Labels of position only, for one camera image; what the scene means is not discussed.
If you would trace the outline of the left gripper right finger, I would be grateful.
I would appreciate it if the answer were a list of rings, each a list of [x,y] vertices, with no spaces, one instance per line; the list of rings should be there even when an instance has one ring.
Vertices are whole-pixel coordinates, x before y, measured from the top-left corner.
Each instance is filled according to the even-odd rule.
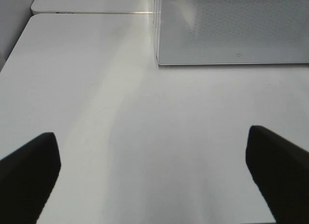
[[[276,223],[309,222],[308,151],[263,126],[251,126],[245,161]]]

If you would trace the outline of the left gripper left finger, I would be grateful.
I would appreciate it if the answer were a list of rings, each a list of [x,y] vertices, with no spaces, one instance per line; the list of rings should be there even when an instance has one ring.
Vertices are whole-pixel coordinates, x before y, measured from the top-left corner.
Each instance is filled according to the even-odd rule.
[[[61,169],[57,140],[45,132],[0,161],[0,222],[37,222]]]

